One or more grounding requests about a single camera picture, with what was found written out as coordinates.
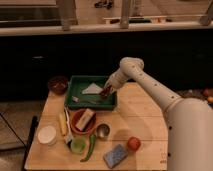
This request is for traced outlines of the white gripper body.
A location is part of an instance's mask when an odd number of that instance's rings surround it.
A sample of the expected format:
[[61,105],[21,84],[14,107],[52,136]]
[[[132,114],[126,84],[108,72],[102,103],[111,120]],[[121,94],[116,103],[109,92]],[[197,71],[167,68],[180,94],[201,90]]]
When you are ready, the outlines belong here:
[[107,80],[107,85],[113,89],[120,89],[122,84],[119,82],[119,75],[117,73],[111,74]]

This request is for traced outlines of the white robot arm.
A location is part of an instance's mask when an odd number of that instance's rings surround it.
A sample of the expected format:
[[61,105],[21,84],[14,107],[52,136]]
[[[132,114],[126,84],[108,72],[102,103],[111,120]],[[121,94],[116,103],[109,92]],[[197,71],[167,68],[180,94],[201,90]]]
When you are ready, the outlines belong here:
[[110,93],[133,79],[160,107],[168,128],[167,171],[213,171],[213,109],[183,98],[143,71],[140,58],[124,57],[109,76]]

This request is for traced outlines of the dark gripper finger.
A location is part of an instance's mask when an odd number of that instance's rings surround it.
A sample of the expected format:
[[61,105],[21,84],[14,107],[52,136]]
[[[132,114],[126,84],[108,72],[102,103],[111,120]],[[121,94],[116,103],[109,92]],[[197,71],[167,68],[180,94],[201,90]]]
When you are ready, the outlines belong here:
[[113,90],[112,85],[107,83],[105,86],[105,90],[107,94],[112,94],[112,90]]

